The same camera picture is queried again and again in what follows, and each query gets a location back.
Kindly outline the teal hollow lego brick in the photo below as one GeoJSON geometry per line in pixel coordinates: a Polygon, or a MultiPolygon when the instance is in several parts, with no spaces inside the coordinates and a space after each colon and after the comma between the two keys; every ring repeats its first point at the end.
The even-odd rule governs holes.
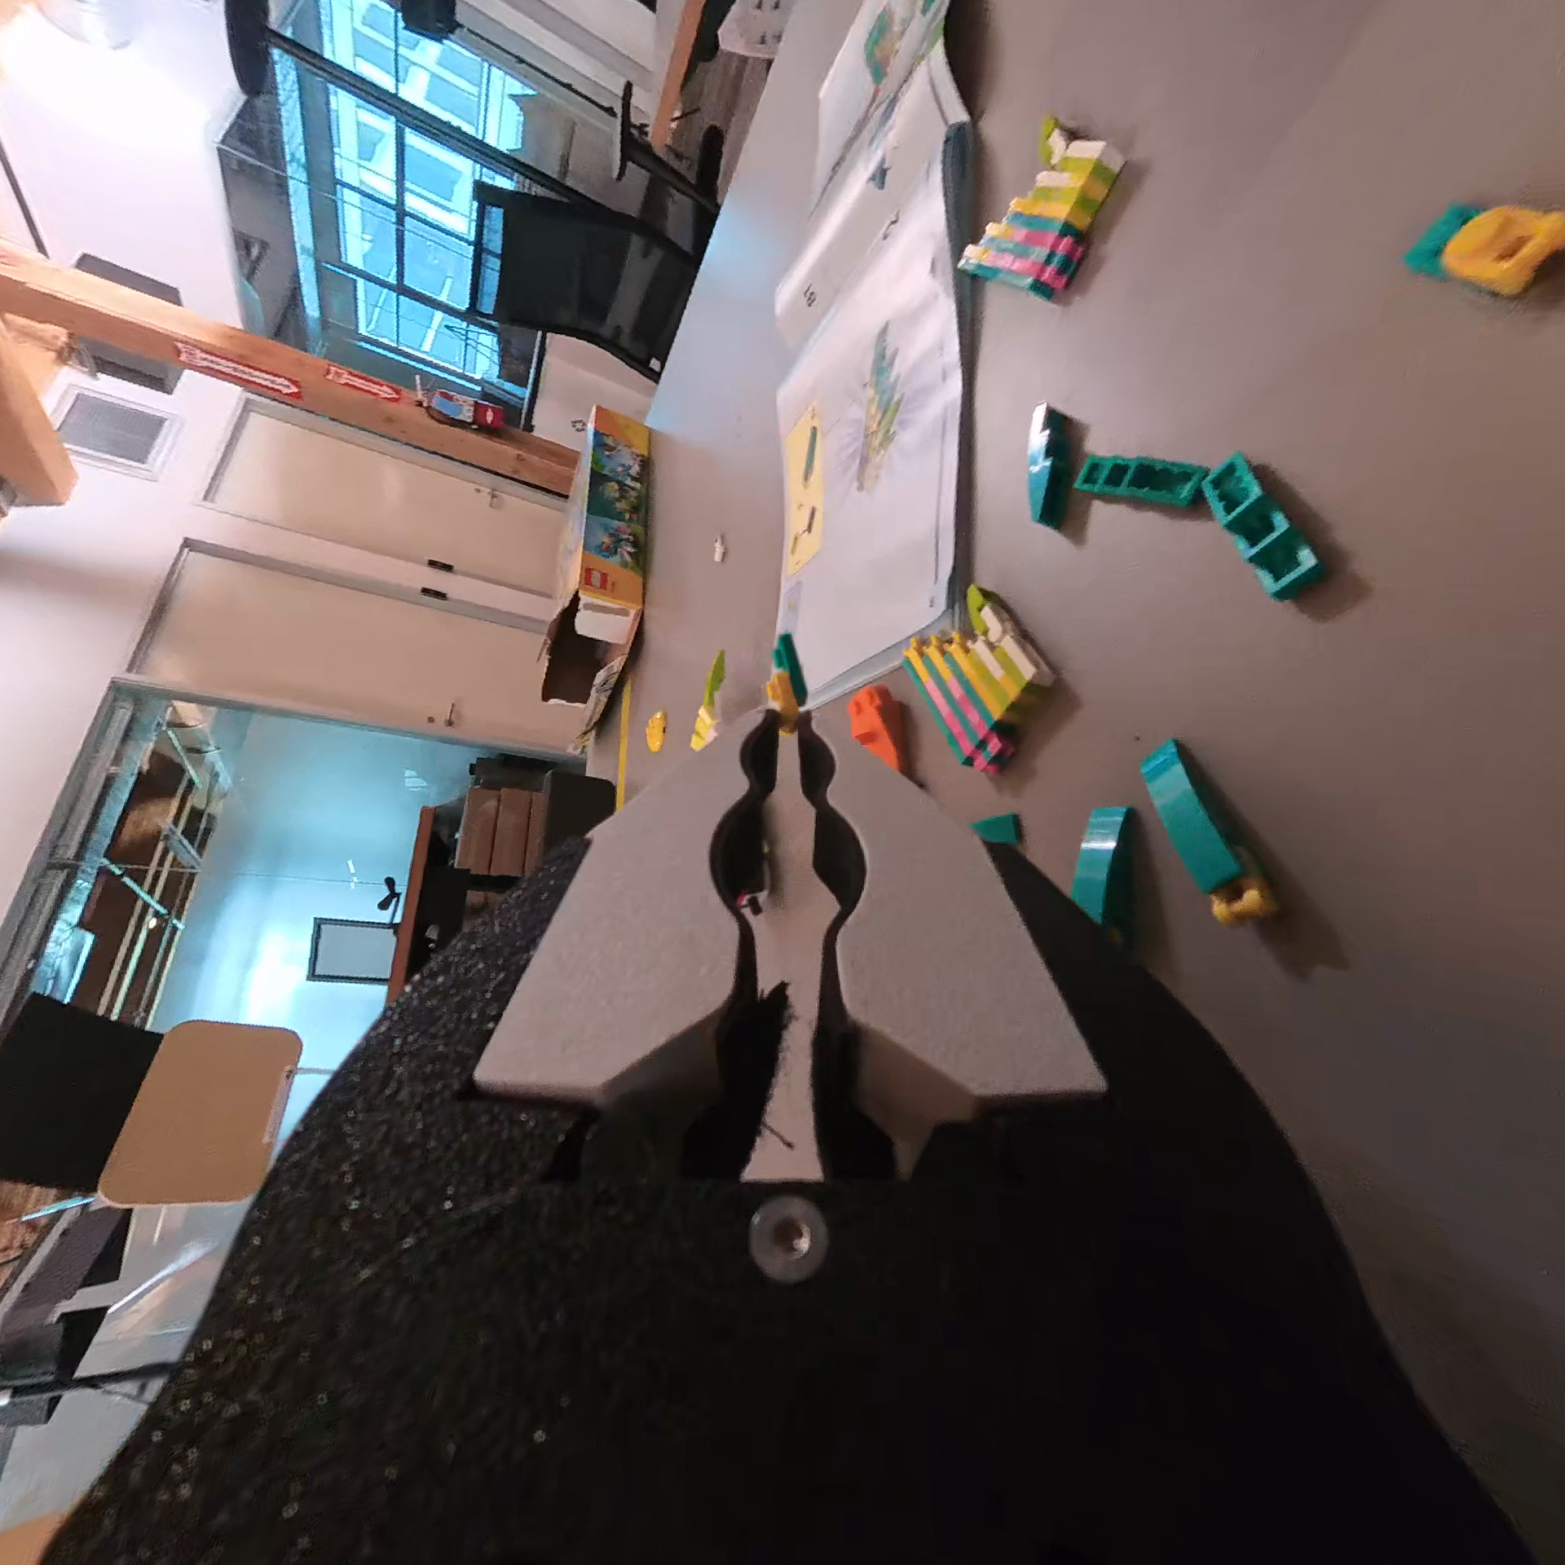
{"type": "Polygon", "coordinates": [[[1209,468],[1155,456],[1088,455],[1073,490],[1116,503],[1189,509],[1202,497],[1209,468]]]}
{"type": "Polygon", "coordinates": [[[1325,563],[1243,453],[1211,468],[1200,488],[1271,600],[1293,600],[1325,578],[1325,563]]]}

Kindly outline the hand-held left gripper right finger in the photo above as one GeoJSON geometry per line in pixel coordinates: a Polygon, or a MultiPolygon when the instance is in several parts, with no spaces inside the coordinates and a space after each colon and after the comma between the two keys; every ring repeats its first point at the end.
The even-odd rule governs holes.
{"type": "Polygon", "coordinates": [[[987,844],[855,742],[795,730],[835,900],[810,1045],[827,1177],[909,1177],[937,1129],[1108,1086],[987,844]]]}

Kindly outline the brown cardboard boxes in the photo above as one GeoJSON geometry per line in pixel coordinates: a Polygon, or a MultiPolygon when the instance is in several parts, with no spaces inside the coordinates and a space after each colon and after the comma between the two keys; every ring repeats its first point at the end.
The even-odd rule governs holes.
{"type": "Polygon", "coordinates": [[[469,788],[456,833],[455,868],[499,878],[542,861],[546,796],[531,788],[469,788]]]}

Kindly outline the white wall vent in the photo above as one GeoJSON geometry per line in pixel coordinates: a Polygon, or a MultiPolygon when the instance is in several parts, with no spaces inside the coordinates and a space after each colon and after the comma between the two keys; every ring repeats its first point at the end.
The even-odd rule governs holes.
{"type": "Polygon", "coordinates": [[[86,384],[69,384],[54,408],[54,429],[71,458],[155,481],[169,460],[181,419],[86,384]]]}

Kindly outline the white door panel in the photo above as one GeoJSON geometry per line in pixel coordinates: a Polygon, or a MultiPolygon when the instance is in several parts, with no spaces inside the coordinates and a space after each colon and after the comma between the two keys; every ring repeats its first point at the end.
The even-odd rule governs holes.
{"type": "Polygon", "coordinates": [[[561,499],[259,399],[240,404],[201,497],[248,522],[497,581],[546,574],[563,535],[561,499]]]}
{"type": "Polygon", "coordinates": [[[128,676],[186,697],[564,755],[581,706],[542,699],[542,626],[505,609],[190,540],[128,676]]]}

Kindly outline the beige chair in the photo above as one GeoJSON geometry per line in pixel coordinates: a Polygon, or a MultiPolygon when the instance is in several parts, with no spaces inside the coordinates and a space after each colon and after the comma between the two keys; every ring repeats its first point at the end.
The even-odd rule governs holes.
{"type": "Polygon", "coordinates": [[[302,1038],[287,1028],[212,1021],[169,1028],[95,1196],[114,1207],[250,1200],[268,1174],[300,1056],[302,1038]]]}

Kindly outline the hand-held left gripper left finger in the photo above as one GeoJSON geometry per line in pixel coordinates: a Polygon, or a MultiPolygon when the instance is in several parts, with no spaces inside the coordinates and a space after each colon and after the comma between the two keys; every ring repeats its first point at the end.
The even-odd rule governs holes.
{"type": "Polygon", "coordinates": [[[768,1112],[779,1041],[736,1036],[760,999],[738,898],[777,740],[773,710],[730,719],[589,835],[475,1068],[481,1096],[768,1112]]]}

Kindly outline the striped lego wing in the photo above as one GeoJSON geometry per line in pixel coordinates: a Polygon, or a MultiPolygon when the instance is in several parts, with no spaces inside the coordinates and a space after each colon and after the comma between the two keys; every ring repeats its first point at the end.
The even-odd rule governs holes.
{"type": "Polygon", "coordinates": [[[965,626],[911,637],[904,665],[959,764],[997,777],[1056,673],[997,592],[969,585],[965,615],[965,626]]]}
{"type": "Polygon", "coordinates": [[[1026,194],[965,246],[956,266],[974,281],[1056,300],[1090,250],[1090,229],[1125,166],[1108,142],[1079,138],[1056,116],[1043,117],[1041,166],[1026,194]]]}

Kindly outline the wooden ceiling beam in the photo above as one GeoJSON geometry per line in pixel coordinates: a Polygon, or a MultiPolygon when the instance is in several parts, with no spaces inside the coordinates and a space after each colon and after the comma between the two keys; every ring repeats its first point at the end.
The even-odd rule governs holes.
{"type": "Polygon", "coordinates": [[[579,456],[570,445],[436,421],[414,393],[382,378],[9,242],[2,246],[2,309],[550,496],[568,496],[574,483],[579,456]]]}

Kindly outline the black device with green light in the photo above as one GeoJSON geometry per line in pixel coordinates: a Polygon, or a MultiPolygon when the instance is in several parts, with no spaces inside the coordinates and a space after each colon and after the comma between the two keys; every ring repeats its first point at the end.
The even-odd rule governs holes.
{"type": "Polygon", "coordinates": [[[611,779],[568,769],[551,769],[536,794],[529,855],[538,864],[548,853],[574,837],[585,837],[617,809],[617,784],[611,779]]]}

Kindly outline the colourful lego set box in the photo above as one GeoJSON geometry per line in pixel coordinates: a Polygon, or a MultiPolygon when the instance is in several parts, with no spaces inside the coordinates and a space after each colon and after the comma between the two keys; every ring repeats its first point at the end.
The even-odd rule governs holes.
{"type": "Polygon", "coordinates": [[[646,598],[652,434],[596,404],[564,510],[540,699],[579,710],[581,756],[632,654],[646,598]]]}

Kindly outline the black office chair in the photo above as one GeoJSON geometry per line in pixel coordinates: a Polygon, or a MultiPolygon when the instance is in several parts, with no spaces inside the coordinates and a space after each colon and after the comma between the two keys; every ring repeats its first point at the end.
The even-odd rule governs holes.
{"type": "Polygon", "coordinates": [[[699,203],[682,246],[628,212],[477,183],[468,309],[583,341],[658,382],[715,222],[699,203]]]}

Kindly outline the orange brick separator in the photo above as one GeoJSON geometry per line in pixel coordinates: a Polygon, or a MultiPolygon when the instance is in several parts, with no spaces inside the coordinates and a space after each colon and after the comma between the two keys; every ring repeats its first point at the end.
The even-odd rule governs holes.
{"type": "Polygon", "coordinates": [[[913,775],[905,712],[887,684],[868,684],[855,691],[848,699],[848,721],[861,747],[898,775],[913,775]]]}

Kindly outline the lego instruction booklet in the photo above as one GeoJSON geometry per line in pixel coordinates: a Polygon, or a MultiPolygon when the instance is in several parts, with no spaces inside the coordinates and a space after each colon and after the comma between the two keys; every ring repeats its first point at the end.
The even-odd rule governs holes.
{"type": "Polygon", "coordinates": [[[948,4],[863,4],[818,93],[807,235],[775,289],[784,553],[805,701],[950,624],[959,563],[972,119],[948,4]]]}

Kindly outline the large glass window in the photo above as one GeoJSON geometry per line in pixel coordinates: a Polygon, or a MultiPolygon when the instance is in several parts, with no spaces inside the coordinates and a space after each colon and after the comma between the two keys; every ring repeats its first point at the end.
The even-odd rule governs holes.
{"type": "Polygon", "coordinates": [[[646,415],[654,380],[600,348],[468,309],[475,184],[628,212],[693,242],[725,132],[689,168],[617,104],[462,24],[460,4],[222,6],[242,93],[218,153],[253,332],[399,386],[503,404],[550,440],[592,404],[646,415]]]}

